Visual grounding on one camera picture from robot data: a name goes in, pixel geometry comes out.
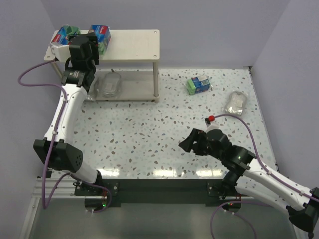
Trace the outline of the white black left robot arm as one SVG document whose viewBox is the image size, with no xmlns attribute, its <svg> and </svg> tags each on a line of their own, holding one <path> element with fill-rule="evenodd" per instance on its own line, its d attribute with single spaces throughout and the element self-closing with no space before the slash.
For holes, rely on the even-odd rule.
<svg viewBox="0 0 319 239">
<path fill-rule="evenodd" d="M 35 140 L 33 148 L 46 168 L 70 173 L 93 184 L 99 177 L 98 171 L 73 146 L 73 129 L 99 64 L 98 38 L 92 32 L 71 36 L 68 50 L 70 56 L 65 62 L 54 118 L 44 138 Z"/>
</svg>

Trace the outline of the green sponge pack blue label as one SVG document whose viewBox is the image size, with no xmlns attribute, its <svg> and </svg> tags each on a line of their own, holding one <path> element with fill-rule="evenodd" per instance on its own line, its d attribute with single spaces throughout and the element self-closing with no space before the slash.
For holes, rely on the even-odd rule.
<svg viewBox="0 0 319 239">
<path fill-rule="evenodd" d="M 99 55 L 104 55 L 107 51 L 109 42 L 111 40 L 110 29 L 106 25 L 93 24 L 91 25 L 89 33 L 93 32 L 97 36 Z"/>
</svg>

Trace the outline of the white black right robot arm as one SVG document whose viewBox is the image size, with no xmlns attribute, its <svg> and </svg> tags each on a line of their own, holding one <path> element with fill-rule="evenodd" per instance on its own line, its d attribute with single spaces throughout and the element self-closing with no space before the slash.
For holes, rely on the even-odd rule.
<svg viewBox="0 0 319 239">
<path fill-rule="evenodd" d="M 319 190 L 307 188 L 259 162 L 249 150 L 233 145 L 219 129 L 193 129 L 179 147 L 195 155 L 212 156 L 228 170 L 222 192 L 253 197 L 289 216 L 297 228 L 311 234 L 319 219 Z"/>
</svg>

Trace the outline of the green sponge pack red logo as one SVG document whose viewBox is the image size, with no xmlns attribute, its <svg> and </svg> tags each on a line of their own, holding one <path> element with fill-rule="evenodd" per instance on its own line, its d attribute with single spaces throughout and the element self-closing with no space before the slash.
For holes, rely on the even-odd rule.
<svg viewBox="0 0 319 239">
<path fill-rule="evenodd" d="M 51 44 L 54 45 L 68 45 L 69 36 L 80 34 L 80 28 L 73 25 L 63 25 L 53 37 Z"/>
</svg>

